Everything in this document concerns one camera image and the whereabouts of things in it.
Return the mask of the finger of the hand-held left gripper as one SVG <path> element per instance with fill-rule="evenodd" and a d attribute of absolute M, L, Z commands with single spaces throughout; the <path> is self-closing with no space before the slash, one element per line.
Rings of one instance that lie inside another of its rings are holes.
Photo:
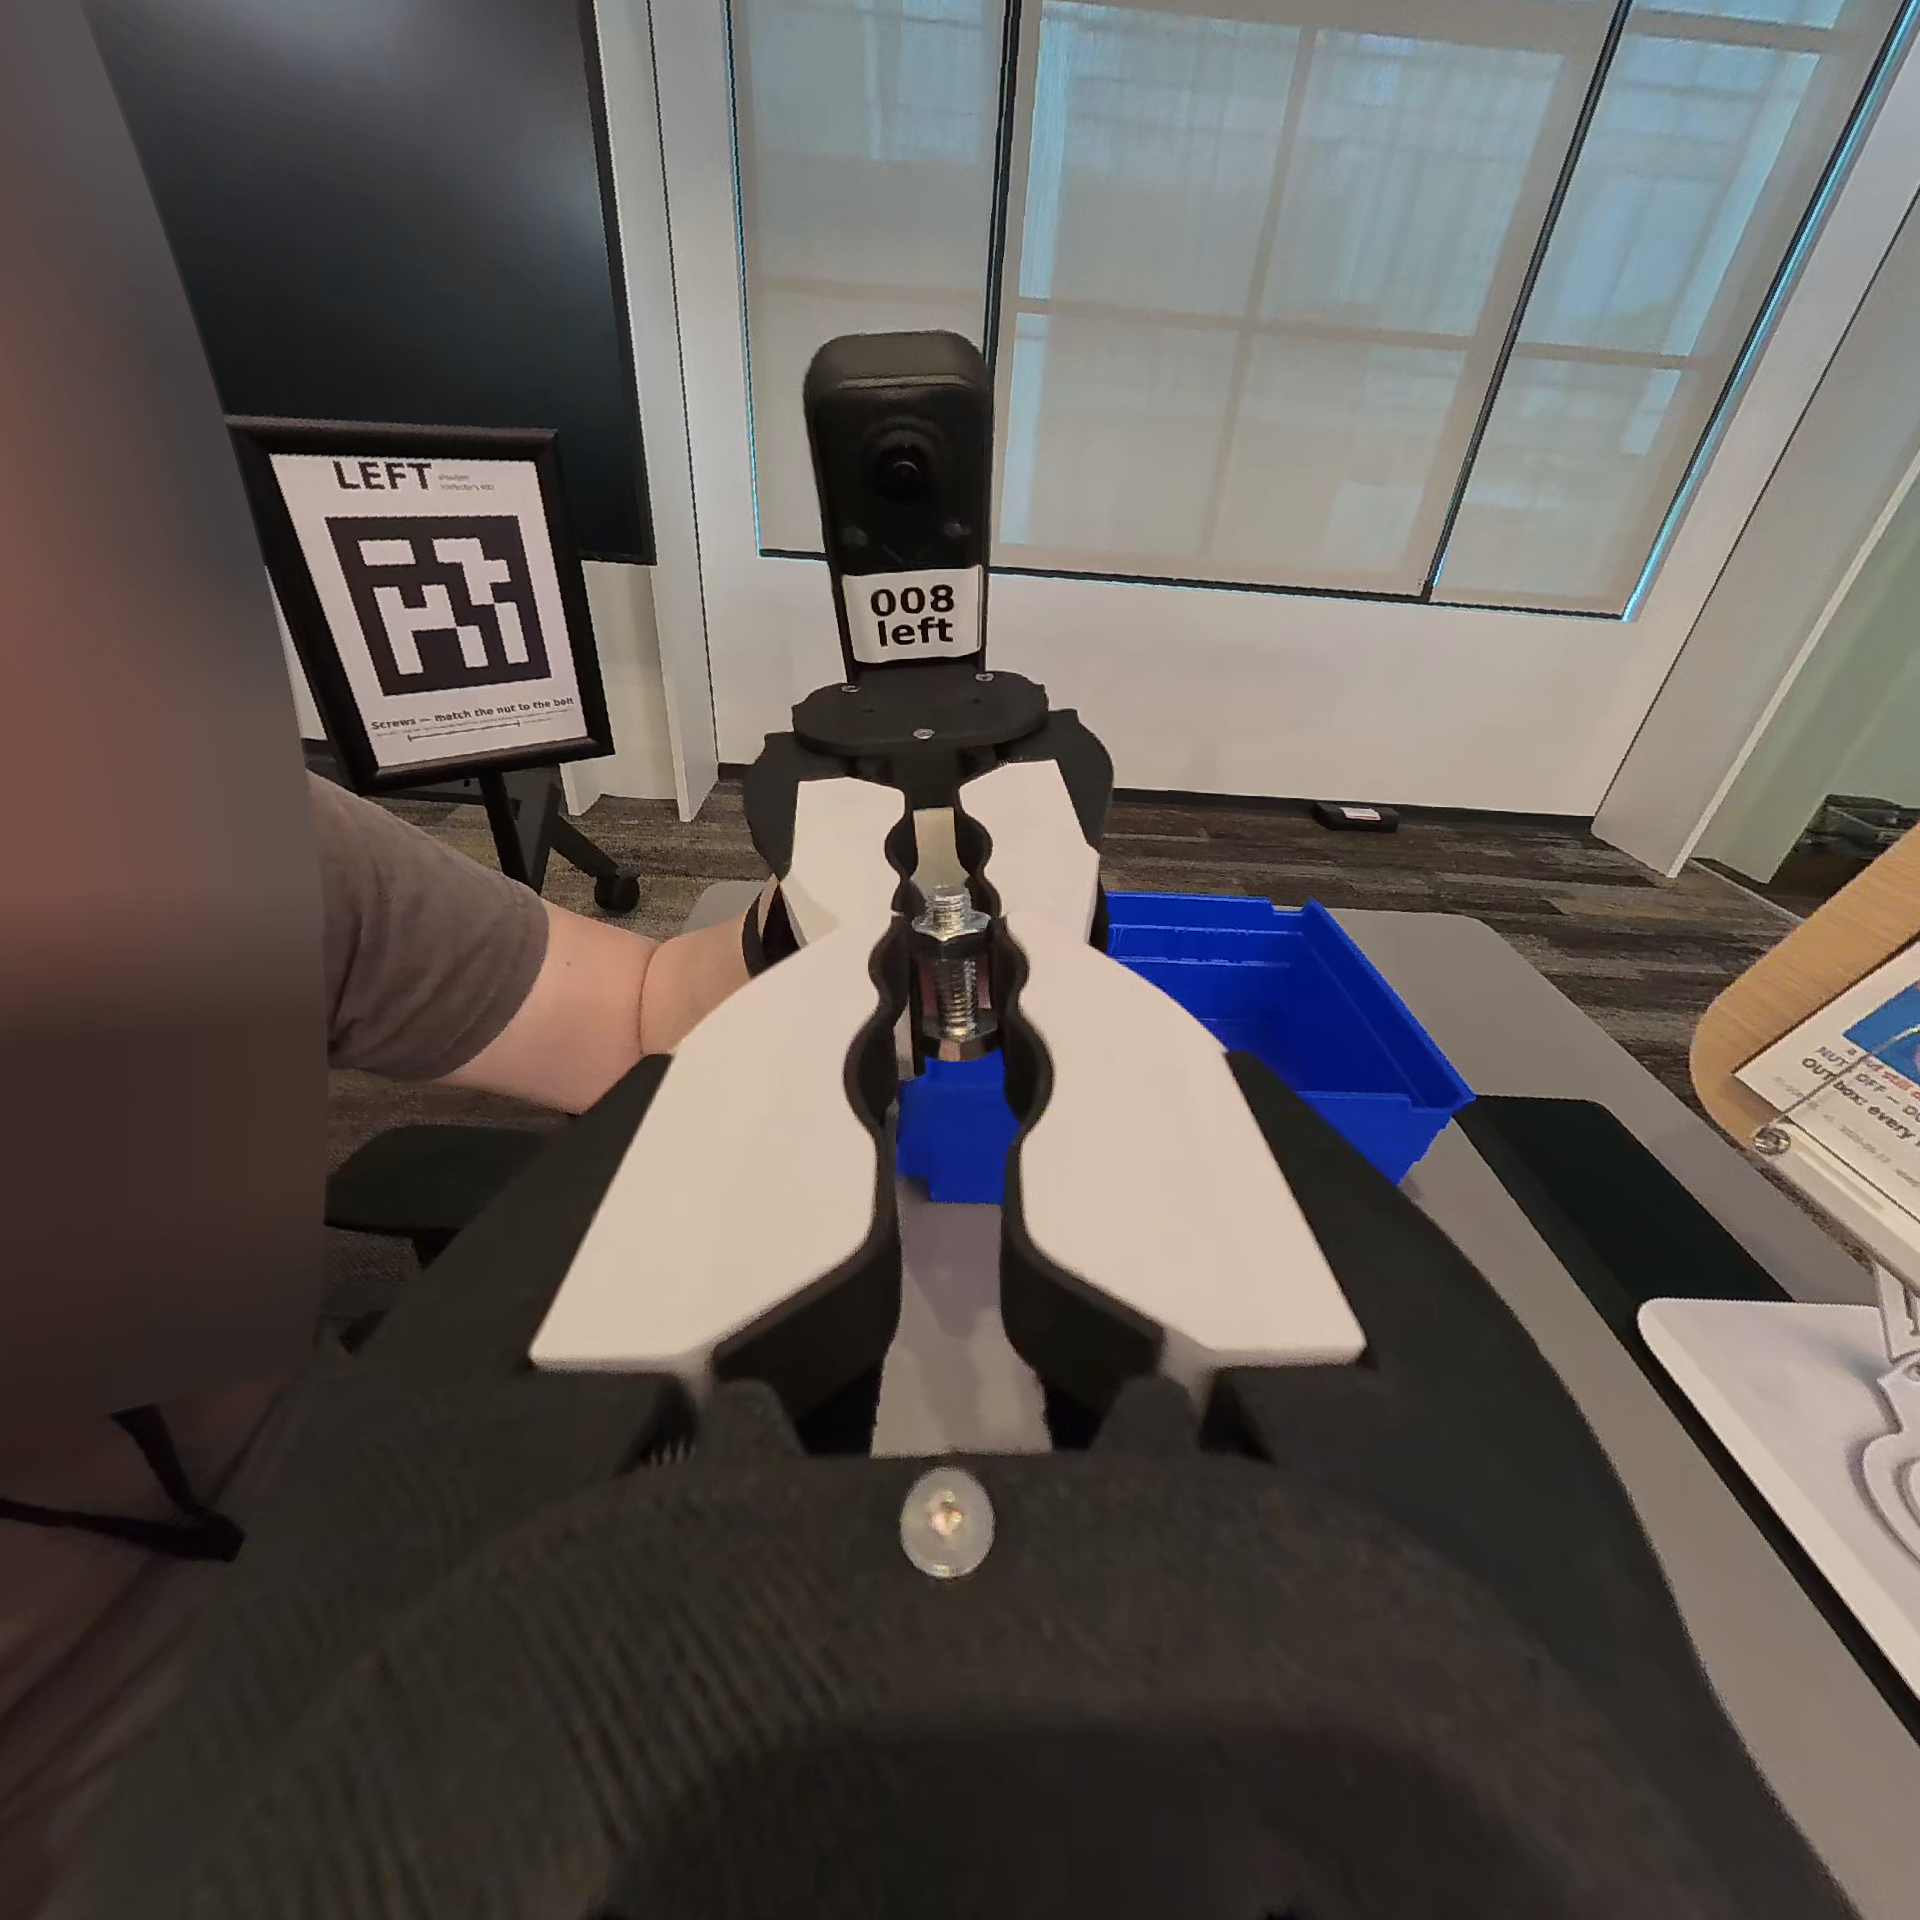
<path fill-rule="evenodd" d="M 791 858 L 778 880 L 799 946 L 826 942 L 847 956 L 873 957 L 895 918 L 902 877 L 888 840 L 905 822 L 905 796 L 888 785 L 847 774 L 799 781 Z"/>
<path fill-rule="evenodd" d="M 973 777 L 964 785 L 964 813 L 984 833 L 977 875 L 1022 956 L 1087 946 L 1098 897 L 1096 852 L 1058 761 L 1005 761 Z"/>

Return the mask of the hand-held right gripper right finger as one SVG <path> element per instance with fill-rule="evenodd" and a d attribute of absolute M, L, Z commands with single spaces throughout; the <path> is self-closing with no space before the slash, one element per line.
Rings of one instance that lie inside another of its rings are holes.
<path fill-rule="evenodd" d="M 1158 1385 L 1223 1398 L 1365 1379 L 1366 1332 L 1280 1157 L 1284 1089 L 1084 930 L 998 926 L 1005 1092 L 998 1315 L 1047 1440 L 1087 1450 Z"/>

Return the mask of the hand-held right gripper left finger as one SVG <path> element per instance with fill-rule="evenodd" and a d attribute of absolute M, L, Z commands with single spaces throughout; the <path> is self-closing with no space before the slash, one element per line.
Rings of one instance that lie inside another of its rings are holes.
<path fill-rule="evenodd" d="M 902 1307 L 905 924 L 856 910 L 709 1014 L 529 1347 L 546 1373 L 768 1385 L 804 1450 L 868 1450 Z"/>

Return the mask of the blue plastic parts bin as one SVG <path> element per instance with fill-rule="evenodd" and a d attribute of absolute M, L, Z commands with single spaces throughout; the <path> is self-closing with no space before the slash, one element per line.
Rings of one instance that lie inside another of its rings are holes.
<path fill-rule="evenodd" d="M 1389 1181 L 1473 1092 L 1318 902 L 1106 894 L 1108 956 L 1256 1056 Z M 895 1170 L 940 1205 L 997 1205 L 1017 1118 L 1001 1056 L 928 1064 L 898 1096 Z"/>

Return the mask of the person's left forearm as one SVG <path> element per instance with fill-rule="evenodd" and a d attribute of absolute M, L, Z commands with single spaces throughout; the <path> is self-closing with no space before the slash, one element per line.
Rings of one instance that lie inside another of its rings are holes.
<path fill-rule="evenodd" d="M 327 937 L 327 1064 L 581 1114 L 639 1060 L 655 946 L 517 884 L 356 905 Z"/>

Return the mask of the person's left hand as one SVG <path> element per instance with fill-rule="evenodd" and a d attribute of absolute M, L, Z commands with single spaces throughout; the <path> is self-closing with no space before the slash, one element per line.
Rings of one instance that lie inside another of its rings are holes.
<path fill-rule="evenodd" d="M 752 979 L 752 912 L 655 946 L 639 984 L 639 1054 L 670 1054 Z"/>

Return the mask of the large glass window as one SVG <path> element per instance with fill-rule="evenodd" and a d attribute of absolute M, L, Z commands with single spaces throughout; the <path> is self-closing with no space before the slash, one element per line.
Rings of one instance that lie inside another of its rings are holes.
<path fill-rule="evenodd" d="M 808 356 L 951 330 L 1007 570 L 1630 616 L 1906 16 L 729 5 L 759 549 Z"/>

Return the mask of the black framed marker sign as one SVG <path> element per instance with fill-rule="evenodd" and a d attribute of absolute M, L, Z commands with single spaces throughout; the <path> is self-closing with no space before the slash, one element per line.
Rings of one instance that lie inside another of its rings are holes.
<path fill-rule="evenodd" d="M 487 813 L 497 869 L 549 858 L 613 917 L 639 877 L 565 818 L 561 766 L 613 755 L 552 428 L 225 419 L 330 774 Z"/>

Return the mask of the wooden document stand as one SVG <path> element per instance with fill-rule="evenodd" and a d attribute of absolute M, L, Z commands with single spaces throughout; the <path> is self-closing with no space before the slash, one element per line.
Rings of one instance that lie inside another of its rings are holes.
<path fill-rule="evenodd" d="M 1908 944 L 1918 946 L 1916 833 L 1800 922 L 1701 1017 L 1688 1054 L 1694 1092 L 1719 1130 L 1772 1173 L 1754 1145 L 1765 1106 L 1740 1089 L 1737 1070 Z M 1639 1330 L 1916 1688 L 1918 1283 L 1862 1251 L 1876 1288 L 1869 1307 L 1663 1298 L 1639 1310 Z"/>

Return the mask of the printed instruction sheet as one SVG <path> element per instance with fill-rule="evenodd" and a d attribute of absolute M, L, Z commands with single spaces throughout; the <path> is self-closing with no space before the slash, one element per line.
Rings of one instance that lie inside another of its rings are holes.
<path fill-rule="evenodd" d="M 1918 1283 L 1918 946 L 1735 1073 L 1762 1157 L 1888 1270 Z"/>

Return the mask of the large black wall panel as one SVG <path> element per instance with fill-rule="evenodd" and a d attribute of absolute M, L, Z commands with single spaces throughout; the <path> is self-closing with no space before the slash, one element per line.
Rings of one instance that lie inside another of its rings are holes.
<path fill-rule="evenodd" d="M 92 3 L 230 416 L 550 428 L 586 561 L 652 565 L 584 3 Z"/>

